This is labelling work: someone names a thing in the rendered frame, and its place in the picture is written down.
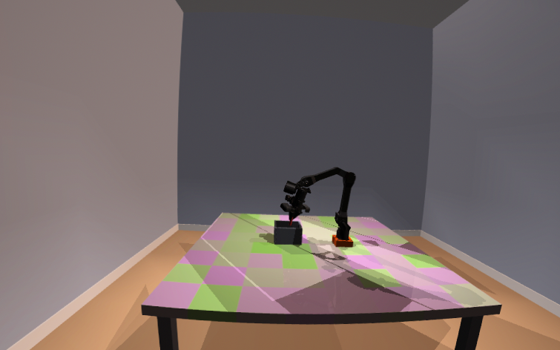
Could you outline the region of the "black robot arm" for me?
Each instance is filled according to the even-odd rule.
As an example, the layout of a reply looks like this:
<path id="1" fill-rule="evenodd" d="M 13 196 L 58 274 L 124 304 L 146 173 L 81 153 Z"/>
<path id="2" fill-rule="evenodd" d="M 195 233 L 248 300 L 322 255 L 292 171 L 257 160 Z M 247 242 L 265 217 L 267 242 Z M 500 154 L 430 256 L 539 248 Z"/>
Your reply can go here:
<path id="1" fill-rule="evenodd" d="M 349 206 L 351 189 L 355 183 L 354 173 L 350 171 L 344 171 L 338 167 L 333 167 L 332 169 L 329 169 L 327 171 L 315 175 L 303 176 L 301 180 L 297 183 L 287 181 L 283 191 L 293 195 L 296 193 L 297 190 L 295 196 L 299 199 L 305 199 L 307 193 L 311 193 L 310 188 L 307 187 L 315 184 L 319 180 L 328 178 L 335 174 L 343 177 L 343 194 L 342 194 L 342 199 L 340 204 L 340 210 L 338 212 L 335 212 L 335 222 L 339 226 L 336 237 L 339 240 L 349 240 L 350 226 L 347 224 L 347 216 L 348 216 L 347 210 Z M 303 186 L 306 188 L 304 188 Z"/>

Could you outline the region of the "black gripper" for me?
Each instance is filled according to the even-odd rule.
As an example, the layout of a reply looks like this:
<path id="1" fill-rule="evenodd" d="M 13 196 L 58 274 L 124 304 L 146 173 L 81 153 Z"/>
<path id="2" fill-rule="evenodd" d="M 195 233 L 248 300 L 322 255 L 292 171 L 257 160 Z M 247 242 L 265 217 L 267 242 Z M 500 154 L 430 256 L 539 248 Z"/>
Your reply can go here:
<path id="1" fill-rule="evenodd" d="M 310 207 L 307 206 L 305 203 L 304 199 L 299 199 L 296 196 L 293 196 L 294 200 L 293 203 L 291 205 L 289 205 L 288 203 L 281 203 L 280 207 L 285 211 L 285 212 L 289 212 L 289 220 L 292 219 L 293 220 L 298 217 L 299 215 L 301 215 L 303 212 L 302 210 L 305 210 L 306 213 L 310 212 Z M 292 220 L 292 221 L 293 221 Z"/>

